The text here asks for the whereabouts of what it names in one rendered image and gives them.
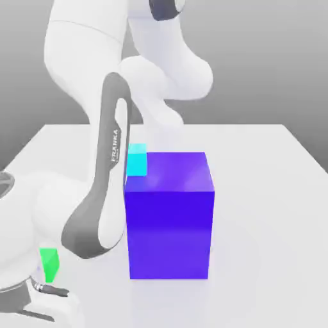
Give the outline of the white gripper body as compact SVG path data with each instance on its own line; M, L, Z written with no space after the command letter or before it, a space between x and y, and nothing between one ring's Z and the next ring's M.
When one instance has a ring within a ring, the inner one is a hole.
M85 318L79 300L41 294L21 313L0 313L0 328L85 328Z

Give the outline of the small green cube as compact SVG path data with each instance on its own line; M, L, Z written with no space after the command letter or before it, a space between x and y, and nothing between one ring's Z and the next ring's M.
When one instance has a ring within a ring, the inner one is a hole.
M52 283L60 267L58 250L55 248L39 248L46 283Z

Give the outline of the small cyan cube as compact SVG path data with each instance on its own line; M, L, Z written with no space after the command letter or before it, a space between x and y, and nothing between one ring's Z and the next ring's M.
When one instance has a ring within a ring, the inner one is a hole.
M147 175L147 145L145 143L130 143L127 157L128 176Z

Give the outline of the large blue box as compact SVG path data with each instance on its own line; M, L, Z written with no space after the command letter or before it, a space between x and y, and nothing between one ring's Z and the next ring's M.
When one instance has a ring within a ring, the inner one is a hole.
M150 152L125 187L131 279L208 278L215 188L204 152Z

